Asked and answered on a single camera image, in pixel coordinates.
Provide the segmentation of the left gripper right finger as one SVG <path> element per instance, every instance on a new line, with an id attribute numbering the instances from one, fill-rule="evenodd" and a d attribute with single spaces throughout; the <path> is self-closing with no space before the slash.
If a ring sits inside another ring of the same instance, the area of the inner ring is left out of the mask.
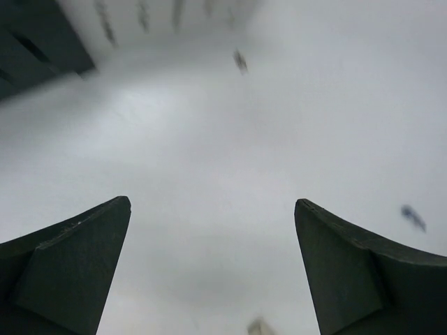
<path id="1" fill-rule="evenodd" d="M 295 227 L 321 334 L 445 334 L 446 257 L 299 199 Z"/>

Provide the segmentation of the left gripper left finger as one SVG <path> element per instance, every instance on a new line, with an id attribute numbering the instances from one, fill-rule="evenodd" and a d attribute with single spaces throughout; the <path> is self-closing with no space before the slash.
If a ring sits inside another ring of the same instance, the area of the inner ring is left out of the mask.
<path id="1" fill-rule="evenodd" d="M 1 244 L 2 334 L 96 334 L 131 202 L 117 196 Z"/>

